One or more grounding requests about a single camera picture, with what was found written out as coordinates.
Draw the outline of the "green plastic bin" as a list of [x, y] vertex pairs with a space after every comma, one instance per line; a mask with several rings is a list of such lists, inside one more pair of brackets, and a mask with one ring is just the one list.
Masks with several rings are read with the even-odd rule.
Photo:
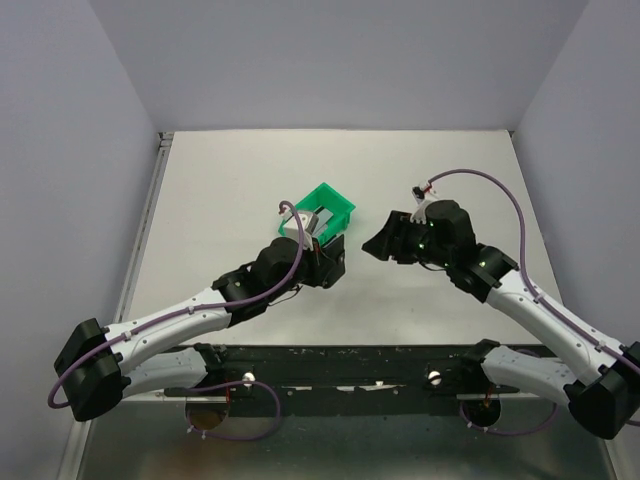
[[[315, 212], [319, 208], [326, 208], [333, 213], [333, 218], [330, 220], [327, 230], [319, 237], [312, 237], [312, 239], [317, 238], [319, 243], [324, 245], [332, 237], [343, 234], [347, 230], [355, 205], [329, 184], [322, 183], [295, 204], [296, 211], [307, 210]], [[311, 241], [304, 240], [305, 249], [312, 248], [312, 239]]]

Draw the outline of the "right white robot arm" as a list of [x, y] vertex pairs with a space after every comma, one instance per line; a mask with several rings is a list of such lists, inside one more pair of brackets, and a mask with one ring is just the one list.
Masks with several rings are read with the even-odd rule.
[[488, 342], [479, 357], [460, 367], [467, 389], [480, 392], [495, 384], [535, 394], [567, 408], [586, 431], [606, 440], [638, 411], [638, 343], [625, 345], [589, 326], [525, 279], [515, 260], [477, 242], [457, 202], [426, 201], [414, 213], [392, 211], [362, 249], [381, 261], [442, 268], [455, 287], [516, 321], [556, 357], [530, 358]]

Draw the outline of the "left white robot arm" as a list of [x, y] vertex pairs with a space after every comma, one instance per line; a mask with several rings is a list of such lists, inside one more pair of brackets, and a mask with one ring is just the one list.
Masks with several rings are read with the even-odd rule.
[[211, 286], [146, 317], [102, 326], [94, 318], [75, 326], [54, 362], [58, 376], [47, 402], [68, 408], [78, 422], [93, 420], [122, 399], [163, 388], [214, 393], [220, 368], [190, 349], [172, 348], [197, 336], [232, 328], [264, 314], [298, 286], [331, 288], [346, 271], [343, 235], [301, 249], [278, 237], [258, 257]]

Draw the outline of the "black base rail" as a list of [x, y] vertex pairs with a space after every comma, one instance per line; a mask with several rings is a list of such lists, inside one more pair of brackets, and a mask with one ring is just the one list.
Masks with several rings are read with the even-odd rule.
[[[222, 346], [194, 344], [205, 362], [189, 406], [232, 417], [454, 415], [458, 399], [508, 392], [489, 383], [476, 345]], [[222, 402], [215, 402], [215, 397]]]

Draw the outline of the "aluminium frame rail left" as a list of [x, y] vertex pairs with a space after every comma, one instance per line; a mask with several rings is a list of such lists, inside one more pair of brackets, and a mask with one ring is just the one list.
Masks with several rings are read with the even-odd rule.
[[174, 132], [160, 132], [158, 134], [159, 145], [154, 162], [154, 168], [138, 223], [138, 228], [132, 247], [126, 275], [124, 277], [118, 304], [113, 317], [113, 323], [121, 323], [125, 321], [129, 315], [135, 286], [138, 280], [139, 271], [146, 248], [150, 225], [153, 221], [153, 216], [174, 136]]

